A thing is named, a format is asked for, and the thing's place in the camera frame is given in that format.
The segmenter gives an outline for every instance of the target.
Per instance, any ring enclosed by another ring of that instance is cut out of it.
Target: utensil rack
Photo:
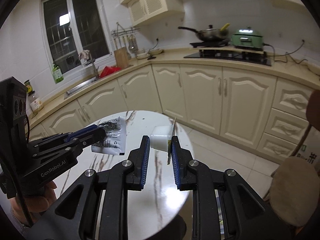
[[[136,33],[138,31],[140,31],[139,28],[133,28],[133,27],[123,28],[120,25],[120,23],[117,22],[117,29],[111,31],[111,35],[112,35],[113,38],[116,38],[116,37],[120,37],[122,35],[133,34],[133,33]]]

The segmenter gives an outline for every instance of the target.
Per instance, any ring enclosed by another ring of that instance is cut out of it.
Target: green electric cooker
[[[241,49],[263,50],[263,36],[260,32],[247,27],[232,35],[232,45]]]

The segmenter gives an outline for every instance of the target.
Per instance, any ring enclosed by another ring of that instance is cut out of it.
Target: wooden cutting board
[[[124,69],[129,67],[129,60],[127,56],[127,50],[125,47],[114,51],[117,66]]]

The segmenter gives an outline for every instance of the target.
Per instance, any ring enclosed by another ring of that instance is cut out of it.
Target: window frame
[[[46,1],[49,0],[41,0],[40,1],[40,25],[41,25],[41,33],[42,33],[42,39],[44,42],[44,47],[45,47],[45,54],[47,57],[47,60],[49,62],[49,68],[50,71],[52,73],[52,62],[53,62],[53,58],[51,55],[51,51],[50,51],[50,46],[49,46],[49,41],[48,41],[48,37],[47,37],[47,30],[45,28],[45,21],[44,21],[44,3]],[[105,37],[105,41],[107,43],[108,46],[108,50],[109,50],[109,54],[102,56],[100,58],[96,58],[95,64],[99,65],[102,64],[103,61],[108,61],[110,58],[113,57],[113,46],[112,46],[112,39],[111,39],[111,33],[109,31],[108,28],[108,23],[107,23],[107,19],[106,19],[106,15],[103,11],[104,6],[102,3],[102,0],[96,0],[97,3],[97,10],[98,10],[98,15],[99,15],[99,19],[101,22],[101,27],[102,27],[102,32],[104,34]],[[67,8],[68,8],[68,14],[70,17],[70,27],[72,30],[72,35],[73,35],[73,40],[75,42],[75,46],[76,46],[76,50],[78,53],[80,53],[81,51],[83,51],[83,46],[81,43],[81,39],[80,39],[80,35],[79,35],[79,30],[77,28],[77,24],[76,24],[76,17],[75,17],[75,13],[74,13],[74,9],[73,9],[73,3],[72,0],[67,0]],[[92,64],[89,64],[87,66],[82,66],[79,65],[69,71],[67,71],[66,73],[63,74],[64,78],[69,78],[72,77],[74,74],[82,71],[85,68],[89,68],[91,67]]]

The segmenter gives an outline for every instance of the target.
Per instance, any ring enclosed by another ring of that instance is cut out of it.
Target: round table
[[[173,124],[173,119],[150,111],[128,111],[104,117],[98,124],[123,116],[126,118],[127,137],[125,155],[93,153],[91,146],[84,148],[77,158],[78,164],[54,181],[59,197],[85,170],[97,172],[110,169],[126,160],[133,149],[140,147],[143,135],[150,136],[155,126]],[[193,153],[192,144],[183,127],[176,123],[176,132],[181,148]],[[130,240],[146,239],[164,228],[179,212],[188,197],[188,191],[177,190],[174,182],[172,162],[167,165],[168,154],[150,148],[147,181],[142,191],[128,191],[128,237]]]

